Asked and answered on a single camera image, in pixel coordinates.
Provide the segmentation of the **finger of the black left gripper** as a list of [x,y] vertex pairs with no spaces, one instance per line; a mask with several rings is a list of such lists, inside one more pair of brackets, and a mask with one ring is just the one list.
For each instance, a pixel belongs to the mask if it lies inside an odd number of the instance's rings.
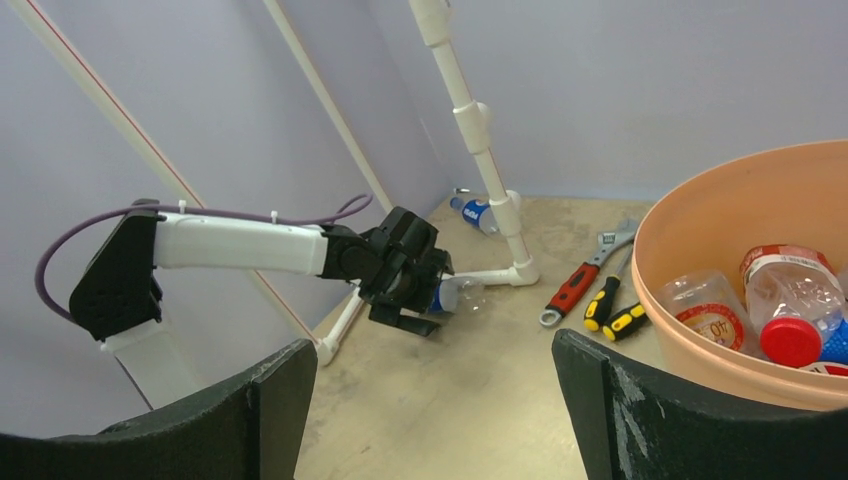
[[421,337],[428,337],[441,328],[441,325],[437,322],[404,315],[401,313],[399,307],[391,305],[372,305],[369,312],[369,319]]

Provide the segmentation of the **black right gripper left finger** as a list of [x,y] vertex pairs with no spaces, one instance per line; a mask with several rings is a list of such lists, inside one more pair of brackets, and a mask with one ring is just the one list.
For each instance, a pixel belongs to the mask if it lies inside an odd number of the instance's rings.
[[94,435],[1,436],[4,479],[292,479],[317,354],[297,340],[242,373]]

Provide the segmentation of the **Pepsi bottle front edge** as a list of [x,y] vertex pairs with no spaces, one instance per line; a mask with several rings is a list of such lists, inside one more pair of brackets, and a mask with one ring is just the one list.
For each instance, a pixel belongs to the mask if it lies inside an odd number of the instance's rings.
[[819,360],[846,365],[847,359],[847,321],[843,319],[830,338],[823,344]]

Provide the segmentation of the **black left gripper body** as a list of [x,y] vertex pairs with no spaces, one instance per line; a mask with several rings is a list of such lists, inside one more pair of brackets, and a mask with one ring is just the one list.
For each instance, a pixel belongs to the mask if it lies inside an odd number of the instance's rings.
[[436,246],[439,230],[414,212],[393,208],[381,224],[364,234],[378,266],[359,283],[366,303],[426,312],[445,275],[454,273],[448,251]]

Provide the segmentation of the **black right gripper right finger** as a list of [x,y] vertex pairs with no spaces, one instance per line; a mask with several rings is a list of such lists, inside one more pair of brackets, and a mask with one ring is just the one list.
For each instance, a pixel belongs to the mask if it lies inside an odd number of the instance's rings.
[[847,411],[719,392],[572,330],[552,356],[590,479],[844,479]]

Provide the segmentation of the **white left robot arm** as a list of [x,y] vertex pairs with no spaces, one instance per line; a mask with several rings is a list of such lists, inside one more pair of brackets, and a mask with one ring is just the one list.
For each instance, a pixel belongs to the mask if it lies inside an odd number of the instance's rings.
[[69,315],[116,358],[151,409],[203,387],[164,318],[158,269],[269,270],[354,283],[373,321],[422,337],[437,329],[425,313],[453,271],[437,229],[401,207],[364,232],[157,202],[117,216],[70,295]]

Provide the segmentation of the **Pepsi bottle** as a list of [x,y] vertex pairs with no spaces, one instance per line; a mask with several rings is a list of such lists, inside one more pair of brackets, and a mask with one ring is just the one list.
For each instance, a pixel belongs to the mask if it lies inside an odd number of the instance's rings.
[[484,285],[473,277],[443,279],[427,310],[429,314],[474,314],[485,303]]

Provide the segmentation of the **clear bottle red cap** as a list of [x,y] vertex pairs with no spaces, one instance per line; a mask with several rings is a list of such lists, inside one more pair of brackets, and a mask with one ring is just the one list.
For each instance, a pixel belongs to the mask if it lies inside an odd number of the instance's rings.
[[699,270],[678,277],[661,287],[656,298],[679,323],[703,338],[765,358],[747,311],[720,271]]

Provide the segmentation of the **red label bottle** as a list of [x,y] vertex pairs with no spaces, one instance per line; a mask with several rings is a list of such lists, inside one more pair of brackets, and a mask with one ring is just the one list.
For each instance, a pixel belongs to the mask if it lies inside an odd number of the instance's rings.
[[845,292],[826,256],[800,245],[760,245],[744,255],[739,273],[764,355],[791,368],[819,361],[847,313]]

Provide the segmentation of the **orange plastic bin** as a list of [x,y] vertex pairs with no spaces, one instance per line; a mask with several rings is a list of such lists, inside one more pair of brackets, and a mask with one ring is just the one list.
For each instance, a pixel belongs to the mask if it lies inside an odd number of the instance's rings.
[[722,272],[741,293],[739,267],[753,247],[797,244],[847,265],[847,142],[830,140],[748,155],[701,173],[643,218],[634,288],[652,320],[667,369],[738,397],[808,410],[847,405],[847,379],[775,365],[714,344],[679,323],[656,298],[694,271]]

